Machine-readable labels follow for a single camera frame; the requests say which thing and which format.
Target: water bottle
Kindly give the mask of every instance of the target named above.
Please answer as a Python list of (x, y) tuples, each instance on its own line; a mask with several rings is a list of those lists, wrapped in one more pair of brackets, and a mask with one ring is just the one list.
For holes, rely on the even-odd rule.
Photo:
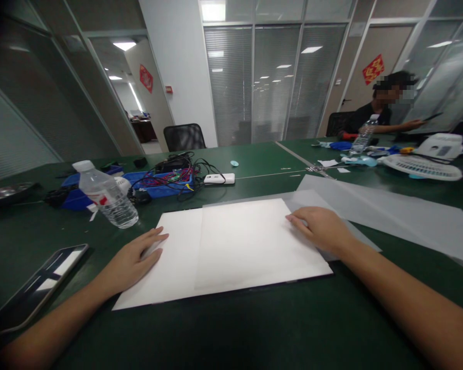
[(372, 115), (369, 120), (364, 123), (362, 128), (359, 130), (359, 136), (355, 139), (351, 146), (350, 156), (360, 155), (364, 152), (364, 149), (367, 147), (370, 138), (374, 133), (374, 128), (376, 128), (378, 124), (378, 118), (379, 115)]
[(139, 221), (137, 210), (112, 176), (95, 169), (91, 161), (80, 161), (72, 166), (81, 174), (79, 189), (98, 206), (108, 221), (121, 229)]

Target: bottle label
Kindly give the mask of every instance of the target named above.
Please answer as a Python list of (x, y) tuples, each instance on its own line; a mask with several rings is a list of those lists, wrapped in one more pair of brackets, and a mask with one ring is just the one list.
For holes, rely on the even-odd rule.
[(114, 203), (113, 197), (107, 191), (100, 193), (85, 193), (85, 195), (97, 206), (107, 206)]

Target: office chair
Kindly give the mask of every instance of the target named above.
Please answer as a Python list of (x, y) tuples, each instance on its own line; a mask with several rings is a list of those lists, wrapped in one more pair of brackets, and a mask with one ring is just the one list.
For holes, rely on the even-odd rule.
[(345, 128), (346, 121), (354, 112), (334, 112), (329, 116), (326, 137), (336, 136)]
[(206, 149), (201, 127), (197, 123), (168, 126), (163, 133), (170, 152)]

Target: doorway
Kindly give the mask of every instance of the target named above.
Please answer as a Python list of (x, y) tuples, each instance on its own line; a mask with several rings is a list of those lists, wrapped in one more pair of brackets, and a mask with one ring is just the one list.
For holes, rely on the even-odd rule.
[(144, 152), (167, 152), (163, 129), (174, 123), (148, 38), (134, 35), (89, 40)]
[[(340, 111), (357, 110), (372, 100), (373, 85), (393, 71), (413, 27), (377, 25), (368, 29)], [(363, 70), (379, 55), (382, 57), (384, 71), (377, 79), (366, 84)]]

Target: fan grille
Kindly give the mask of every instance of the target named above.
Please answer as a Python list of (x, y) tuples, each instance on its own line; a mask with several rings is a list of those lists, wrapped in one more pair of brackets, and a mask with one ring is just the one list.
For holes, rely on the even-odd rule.
[(383, 163), (395, 170), (434, 180), (457, 181), (463, 177), (461, 170), (455, 166), (435, 163), (417, 156), (394, 154), (385, 157)]

